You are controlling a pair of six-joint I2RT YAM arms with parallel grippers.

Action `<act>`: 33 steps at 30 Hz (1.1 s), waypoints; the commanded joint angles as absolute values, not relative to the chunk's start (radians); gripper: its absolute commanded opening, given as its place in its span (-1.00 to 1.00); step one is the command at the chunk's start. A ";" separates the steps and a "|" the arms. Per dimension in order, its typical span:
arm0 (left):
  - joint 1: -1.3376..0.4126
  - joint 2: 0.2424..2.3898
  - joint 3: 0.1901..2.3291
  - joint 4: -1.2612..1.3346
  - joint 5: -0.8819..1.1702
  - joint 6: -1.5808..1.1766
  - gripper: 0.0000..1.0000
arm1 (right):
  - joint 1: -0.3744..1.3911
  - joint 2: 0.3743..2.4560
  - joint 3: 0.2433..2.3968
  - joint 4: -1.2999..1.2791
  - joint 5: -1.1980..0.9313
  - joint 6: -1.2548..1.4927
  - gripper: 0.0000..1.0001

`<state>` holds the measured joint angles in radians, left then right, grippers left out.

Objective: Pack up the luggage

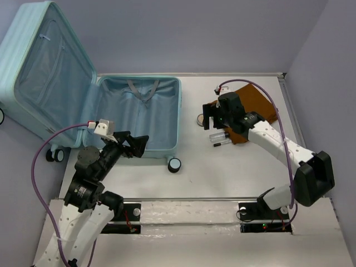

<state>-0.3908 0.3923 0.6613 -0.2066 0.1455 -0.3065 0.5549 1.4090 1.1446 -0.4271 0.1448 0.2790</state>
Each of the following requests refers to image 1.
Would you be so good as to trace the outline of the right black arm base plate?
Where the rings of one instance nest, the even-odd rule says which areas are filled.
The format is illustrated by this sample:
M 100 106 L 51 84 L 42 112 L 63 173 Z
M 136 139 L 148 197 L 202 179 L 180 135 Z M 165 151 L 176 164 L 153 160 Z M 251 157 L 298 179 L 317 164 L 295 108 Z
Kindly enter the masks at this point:
M 281 207 L 276 210 L 259 211 L 257 202 L 239 203 L 236 217 L 240 221 L 240 231 L 247 233 L 292 233 L 289 224 L 289 210 Z

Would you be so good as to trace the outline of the light blue hardshell suitcase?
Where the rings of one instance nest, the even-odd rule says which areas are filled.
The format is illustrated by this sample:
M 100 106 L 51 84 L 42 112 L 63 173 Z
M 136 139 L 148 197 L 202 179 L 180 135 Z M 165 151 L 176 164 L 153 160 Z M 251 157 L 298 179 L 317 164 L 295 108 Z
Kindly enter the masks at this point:
M 38 137 L 50 139 L 47 158 L 60 147 L 104 143 L 84 127 L 107 119 L 115 131 L 147 135 L 144 156 L 175 156 L 182 102 L 181 81 L 170 76 L 99 76 L 74 30 L 55 2 L 22 4 L 1 43 L 1 109 Z

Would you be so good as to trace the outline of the round cosmetic compact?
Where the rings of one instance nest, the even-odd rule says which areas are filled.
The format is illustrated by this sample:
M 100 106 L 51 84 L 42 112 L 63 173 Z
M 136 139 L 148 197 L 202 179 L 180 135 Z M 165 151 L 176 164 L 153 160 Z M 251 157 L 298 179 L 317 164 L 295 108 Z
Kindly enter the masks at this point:
M 203 113 L 199 114 L 196 118 L 196 121 L 199 126 L 203 127 L 204 126 L 204 114 Z

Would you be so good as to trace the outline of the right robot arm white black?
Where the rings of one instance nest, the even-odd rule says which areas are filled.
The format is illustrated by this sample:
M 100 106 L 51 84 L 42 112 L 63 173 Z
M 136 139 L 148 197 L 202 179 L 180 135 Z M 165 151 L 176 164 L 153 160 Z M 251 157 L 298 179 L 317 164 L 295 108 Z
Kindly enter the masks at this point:
M 203 126 L 229 127 L 236 134 L 260 146 L 288 168 L 290 183 L 262 193 L 256 202 L 260 217 L 269 218 L 277 209 L 291 203 L 312 206 L 334 186 L 331 157 L 324 151 L 315 153 L 283 137 L 257 112 L 246 112 L 236 93 L 224 93 L 216 103 L 204 104 Z

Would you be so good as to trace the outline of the black marker pen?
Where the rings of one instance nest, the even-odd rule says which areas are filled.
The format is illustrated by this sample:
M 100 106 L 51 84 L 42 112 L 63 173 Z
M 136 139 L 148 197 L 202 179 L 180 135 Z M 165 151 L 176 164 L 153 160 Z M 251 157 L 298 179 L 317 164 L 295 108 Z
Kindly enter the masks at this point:
M 213 144 L 213 147 L 219 147 L 219 146 L 227 145 L 227 144 L 230 144 L 230 143 L 232 143 L 231 140 L 225 140 L 225 141 L 217 142 L 217 143 Z

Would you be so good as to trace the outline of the brown cloth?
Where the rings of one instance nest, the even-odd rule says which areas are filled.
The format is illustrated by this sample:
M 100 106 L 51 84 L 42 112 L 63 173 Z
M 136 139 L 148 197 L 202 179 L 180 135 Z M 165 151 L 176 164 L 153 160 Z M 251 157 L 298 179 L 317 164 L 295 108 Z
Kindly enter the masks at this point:
M 241 120 L 242 130 L 233 131 L 229 127 L 224 127 L 218 119 L 218 111 L 203 111 L 211 112 L 214 115 L 213 123 L 216 129 L 223 129 L 225 132 L 229 133 L 229 138 L 232 140 L 233 144 L 243 144 L 248 142 L 248 127 L 251 125 L 252 119 L 250 115 L 256 115 L 258 121 L 267 121 L 268 123 L 273 123 L 278 120 L 276 110 L 272 103 L 264 97 L 260 91 L 258 91 L 255 86 L 248 84 L 241 89 L 234 91 L 239 95 L 242 105 L 246 111 L 245 116 Z

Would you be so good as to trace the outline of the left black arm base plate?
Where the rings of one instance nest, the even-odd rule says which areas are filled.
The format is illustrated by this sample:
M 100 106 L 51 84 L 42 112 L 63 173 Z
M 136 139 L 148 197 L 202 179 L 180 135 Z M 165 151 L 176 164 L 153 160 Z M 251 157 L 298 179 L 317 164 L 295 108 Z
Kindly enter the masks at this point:
M 102 234 L 140 234 L 141 203 L 125 202 L 123 211 L 103 228 Z

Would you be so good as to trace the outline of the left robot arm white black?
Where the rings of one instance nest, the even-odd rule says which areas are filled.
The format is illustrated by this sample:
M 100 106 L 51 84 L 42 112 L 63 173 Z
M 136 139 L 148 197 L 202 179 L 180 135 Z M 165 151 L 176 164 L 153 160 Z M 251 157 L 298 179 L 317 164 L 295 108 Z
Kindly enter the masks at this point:
M 124 131 L 102 140 L 102 150 L 87 146 L 78 153 L 61 216 L 51 218 L 55 231 L 36 266 L 80 266 L 107 223 L 122 216 L 123 197 L 106 191 L 102 180 L 121 156 L 142 157 L 149 137 Z

